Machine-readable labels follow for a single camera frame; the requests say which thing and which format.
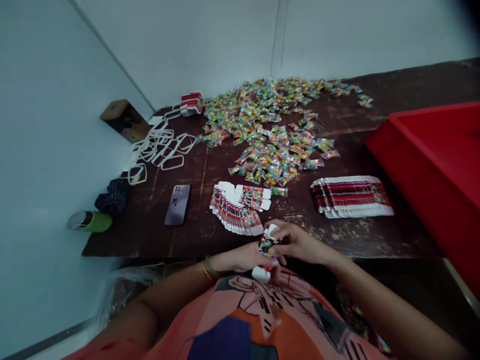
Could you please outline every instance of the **purple smartphone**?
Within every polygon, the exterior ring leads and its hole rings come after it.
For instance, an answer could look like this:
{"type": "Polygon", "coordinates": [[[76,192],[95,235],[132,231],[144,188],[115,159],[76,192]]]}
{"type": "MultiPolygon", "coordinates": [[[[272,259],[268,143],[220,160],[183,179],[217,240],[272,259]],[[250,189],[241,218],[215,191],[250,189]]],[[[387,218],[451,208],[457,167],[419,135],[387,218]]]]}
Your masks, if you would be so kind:
{"type": "Polygon", "coordinates": [[[182,225],[189,202],[190,185],[175,185],[165,217],[165,225],[182,225]]]}

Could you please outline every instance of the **hand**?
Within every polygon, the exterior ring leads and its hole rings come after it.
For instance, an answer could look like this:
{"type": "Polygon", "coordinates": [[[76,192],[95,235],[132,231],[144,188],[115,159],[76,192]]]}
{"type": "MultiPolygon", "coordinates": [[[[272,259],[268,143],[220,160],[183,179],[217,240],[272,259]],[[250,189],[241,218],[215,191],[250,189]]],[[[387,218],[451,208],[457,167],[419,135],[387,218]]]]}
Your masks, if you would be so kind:
{"type": "Polygon", "coordinates": [[[279,266],[277,259],[260,255],[258,241],[212,256],[210,263],[213,270],[219,273],[226,271],[244,273],[258,265],[263,265],[267,268],[279,266]]]}
{"type": "Polygon", "coordinates": [[[303,260],[306,263],[328,266],[340,256],[331,247],[318,241],[295,224],[275,219],[267,222],[265,227],[267,228],[270,224],[279,227],[271,234],[271,236],[281,241],[281,244],[271,247],[275,254],[279,256],[279,259],[280,255],[287,255],[303,260]]]}

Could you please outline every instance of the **person's left hand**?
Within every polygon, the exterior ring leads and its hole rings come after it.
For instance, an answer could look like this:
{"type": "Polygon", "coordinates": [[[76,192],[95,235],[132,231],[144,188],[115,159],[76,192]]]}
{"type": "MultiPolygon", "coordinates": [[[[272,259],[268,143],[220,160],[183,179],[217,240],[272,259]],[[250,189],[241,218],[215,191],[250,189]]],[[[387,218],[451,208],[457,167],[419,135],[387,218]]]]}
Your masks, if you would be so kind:
{"type": "Polygon", "coordinates": [[[277,267],[279,266],[279,260],[283,265],[286,265],[285,258],[282,255],[278,259],[261,255],[259,253],[259,243],[255,241],[212,256],[210,263],[216,272],[234,271],[236,273],[244,273],[258,265],[263,265],[267,268],[277,267]]]}

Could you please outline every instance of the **black cloth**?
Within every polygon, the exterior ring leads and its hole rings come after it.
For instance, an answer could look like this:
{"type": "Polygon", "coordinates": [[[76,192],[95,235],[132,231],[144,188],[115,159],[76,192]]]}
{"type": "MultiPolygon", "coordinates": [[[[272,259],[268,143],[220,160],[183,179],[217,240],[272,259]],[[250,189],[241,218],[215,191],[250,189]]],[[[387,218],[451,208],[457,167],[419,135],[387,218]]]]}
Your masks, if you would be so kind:
{"type": "Polygon", "coordinates": [[[124,178],[110,181],[110,185],[106,188],[108,193],[98,195],[95,200],[95,207],[100,212],[113,217],[121,215],[127,205],[130,187],[129,181],[124,178]]]}

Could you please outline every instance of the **dark wooden tabletop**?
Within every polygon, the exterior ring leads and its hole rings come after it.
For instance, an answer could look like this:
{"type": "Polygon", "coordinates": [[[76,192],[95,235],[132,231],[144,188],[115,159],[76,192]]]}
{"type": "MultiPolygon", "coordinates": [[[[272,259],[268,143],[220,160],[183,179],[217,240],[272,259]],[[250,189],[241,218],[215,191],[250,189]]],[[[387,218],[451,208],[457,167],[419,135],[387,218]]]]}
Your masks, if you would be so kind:
{"type": "MultiPolygon", "coordinates": [[[[298,224],[314,237],[352,258],[432,258],[442,256],[420,220],[390,182],[364,145],[370,134],[391,113],[480,100],[480,59],[372,74],[344,80],[360,86],[374,98],[373,108],[357,105],[355,95],[338,98],[323,95],[304,109],[319,113],[325,124],[322,137],[335,139],[341,157],[325,161],[325,167],[300,172],[300,181],[287,184],[288,198],[273,196],[269,211],[260,212],[263,223],[283,219],[298,224]],[[395,215],[327,219],[316,212],[309,185],[322,177],[371,175],[379,177],[395,215]]],[[[300,115],[282,115],[282,123],[300,115]]],[[[198,135],[203,116],[171,120],[176,135],[198,135]]],[[[123,215],[110,229],[93,233],[82,255],[127,258],[199,258],[257,240],[227,231],[209,210],[212,189],[219,181],[251,185],[228,168],[247,144],[233,146],[229,138],[221,147],[201,143],[184,157],[184,166],[162,171],[148,164],[147,182],[132,188],[123,215]],[[191,185],[183,225],[165,226],[175,185],[191,185]]]]}

